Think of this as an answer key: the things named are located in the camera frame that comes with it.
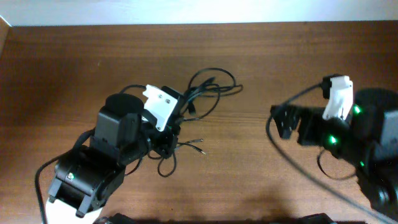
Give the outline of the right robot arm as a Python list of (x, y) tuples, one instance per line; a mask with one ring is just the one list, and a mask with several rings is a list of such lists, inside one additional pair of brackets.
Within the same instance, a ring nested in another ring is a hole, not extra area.
[(356, 169), (358, 185), (379, 213), (397, 220), (397, 92), (359, 90), (345, 119), (322, 118), (323, 108), (271, 106), (279, 136), (298, 131), (302, 146), (320, 146)]

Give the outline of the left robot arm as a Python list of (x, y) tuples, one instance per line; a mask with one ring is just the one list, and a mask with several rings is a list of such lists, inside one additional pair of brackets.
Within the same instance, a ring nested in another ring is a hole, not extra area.
[(152, 151), (159, 161), (176, 158), (181, 94), (159, 89), (143, 94), (146, 101), (125, 92), (108, 96), (96, 126), (53, 159), (55, 177), (47, 201), (40, 205), (44, 223), (50, 223), (46, 213), (50, 205), (59, 207), (55, 223), (63, 222), (62, 212), (68, 208), (73, 223), (101, 210), (130, 174), (127, 166), (140, 164)]

